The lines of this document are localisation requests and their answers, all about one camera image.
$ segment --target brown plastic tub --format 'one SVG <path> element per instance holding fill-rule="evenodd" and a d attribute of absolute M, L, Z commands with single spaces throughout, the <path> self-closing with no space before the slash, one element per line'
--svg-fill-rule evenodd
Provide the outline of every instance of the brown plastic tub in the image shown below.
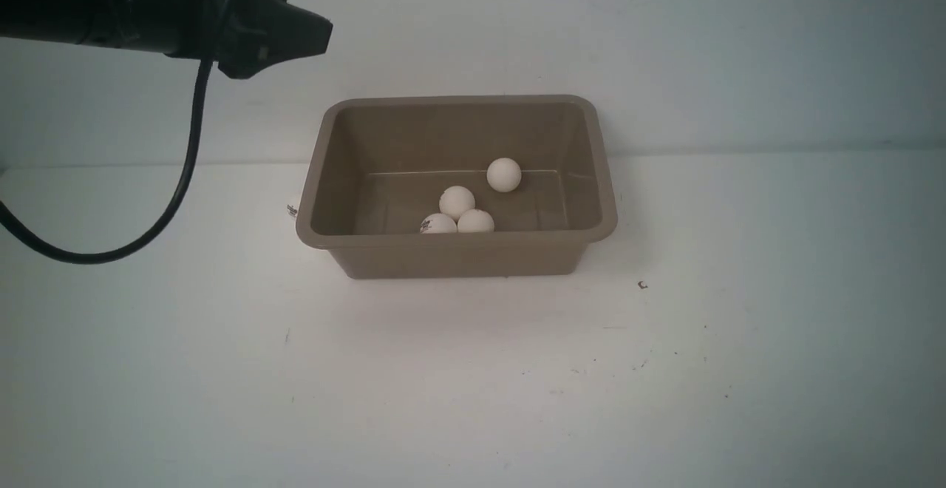
<path fill-rule="evenodd" d="M 511 157 L 500 194 L 486 168 Z M 420 234 L 443 190 L 463 185 L 494 233 Z M 376 98 L 325 113 L 296 232 L 349 277 L 568 274 L 618 215 L 594 106 L 576 96 Z"/>

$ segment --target white wall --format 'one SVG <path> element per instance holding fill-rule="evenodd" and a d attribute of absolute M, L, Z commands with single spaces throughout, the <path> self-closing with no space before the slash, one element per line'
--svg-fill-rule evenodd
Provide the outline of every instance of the white wall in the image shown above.
<path fill-rule="evenodd" d="M 217 73 L 203 161 L 304 161 L 342 98 L 577 93 L 611 154 L 946 142 L 944 0 L 291 0 L 326 56 Z M 175 162 L 196 64 L 0 41 L 0 166 Z"/>

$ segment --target black cable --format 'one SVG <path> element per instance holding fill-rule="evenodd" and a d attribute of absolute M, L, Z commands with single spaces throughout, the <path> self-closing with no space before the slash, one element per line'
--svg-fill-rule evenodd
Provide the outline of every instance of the black cable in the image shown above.
<path fill-rule="evenodd" d="M 220 42 L 220 36 L 222 36 L 223 30 L 226 29 L 227 20 L 230 18 L 230 12 L 232 12 L 232 10 L 233 0 L 223 0 L 223 4 L 220 7 L 220 16 L 217 17 L 216 27 L 214 27 L 214 32 L 211 34 L 205 55 L 203 59 L 200 59 L 200 65 L 197 68 L 197 80 L 194 83 L 194 100 L 190 110 L 190 135 L 187 140 L 187 155 L 185 156 L 185 162 L 183 162 L 182 171 L 180 171 L 178 185 L 174 190 L 174 194 L 171 196 L 168 207 L 165 208 L 165 211 L 158 217 L 157 222 L 155 222 L 148 231 L 145 231 L 144 234 L 135 239 L 135 241 L 128 243 L 128 245 L 123 245 L 118 249 L 112 249 L 112 251 L 104 251 L 101 253 L 75 253 L 73 251 L 56 248 L 56 246 L 36 236 L 35 233 L 20 222 L 20 219 L 17 219 L 17 217 L 7 209 L 7 206 L 4 205 L 2 201 L 0 201 L 0 224 L 20 242 L 29 246 L 34 251 L 50 259 L 61 262 L 71 262 L 74 263 L 74 265 L 102 265 L 102 263 L 105 262 L 124 259 L 132 255 L 132 253 L 145 248 L 155 237 L 161 234 L 161 231 L 168 226 L 171 219 L 174 218 L 177 213 L 180 204 L 183 202 L 183 196 L 187 194 L 190 179 L 194 175 L 194 168 L 197 165 L 197 151 L 200 147 L 200 130 L 202 130 L 203 127 L 203 103 L 207 92 L 207 81 L 210 79 L 210 70 L 212 70 L 214 66 L 214 55 L 217 49 L 217 43 Z"/>

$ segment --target white table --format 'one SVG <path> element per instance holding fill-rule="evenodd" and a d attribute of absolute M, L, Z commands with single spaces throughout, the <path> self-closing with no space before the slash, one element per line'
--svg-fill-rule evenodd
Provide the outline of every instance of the white table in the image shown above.
<path fill-rule="evenodd" d="M 561 278 L 354 282 L 296 239 L 305 165 L 198 168 L 112 265 L 0 233 L 0 484 L 946 482 L 946 152 L 611 165 L 618 231 Z M 0 197 L 101 250 L 177 174 Z"/>

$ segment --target white ball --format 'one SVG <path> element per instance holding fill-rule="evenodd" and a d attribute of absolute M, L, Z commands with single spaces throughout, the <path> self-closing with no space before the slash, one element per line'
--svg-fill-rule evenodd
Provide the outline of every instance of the white ball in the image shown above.
<path fill-rule="evenodd" d="M 523 171 L 516 161 L 503 157 L 490 163 L 486 170 L 486 181 L 496 192 L 511 192 L 523 181 Z"/>
<path fill-rule="evenodd" d="M 442 212 L 435 212 L 423 219 L 420 224 L 421 233 L 456 233 L 457 223 Z"/>
<path fill-rule="evenodd" d="M 459 220 L 464 212 L 476 207 L 476 199 L 473 198 L 473 192 L 466 187 L 459 185 L 450 187 L 440 195 L 440 212 L 454 220 Z"/>
<path fill-rule="evenodd" d="M 493 217 L 479 209 L 464 212 L 460 222 L 457 222 L 457 231 L 460 233 L 492 233 L 494 229 L 496 224 L 493 223 Z"/>

